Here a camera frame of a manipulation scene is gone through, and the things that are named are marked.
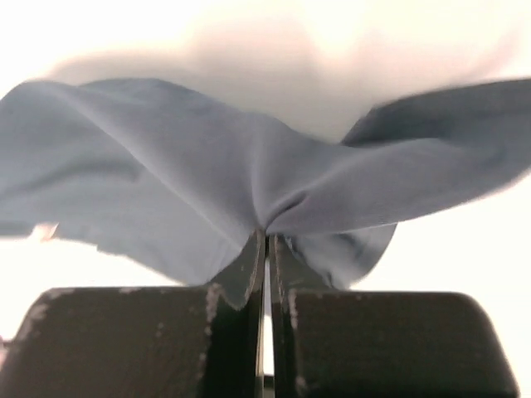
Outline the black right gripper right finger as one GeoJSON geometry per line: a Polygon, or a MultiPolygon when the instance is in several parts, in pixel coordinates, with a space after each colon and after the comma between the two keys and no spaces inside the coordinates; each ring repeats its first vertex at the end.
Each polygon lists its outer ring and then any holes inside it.
{"type": "Polygon", "coordinates": [[[341,291],[269,239],[278,397],[516,397],[486,311],[459,293],[341,291]]]}

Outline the grey blue t shirt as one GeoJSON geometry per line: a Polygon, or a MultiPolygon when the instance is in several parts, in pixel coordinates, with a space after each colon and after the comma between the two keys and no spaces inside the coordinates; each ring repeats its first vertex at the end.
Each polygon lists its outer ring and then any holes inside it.
{"type": "Polygon", "coordinates": [[[415,95],[339,143],[163,80],[31,81],[1,101],[1,230],[125,255],[189,285],[255,231],[282,235],[336,289],[368,274],[396,225],[530,167],[530,83],[415,95]]]}

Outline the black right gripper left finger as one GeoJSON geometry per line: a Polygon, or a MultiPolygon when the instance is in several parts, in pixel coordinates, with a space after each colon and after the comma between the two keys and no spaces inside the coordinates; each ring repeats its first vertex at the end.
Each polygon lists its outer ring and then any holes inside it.
{"type": "Polygon", "coordinates": [[[1,368],[4,397],[260,397],[266,238],[195,287],[51,289],[1,368]]]}

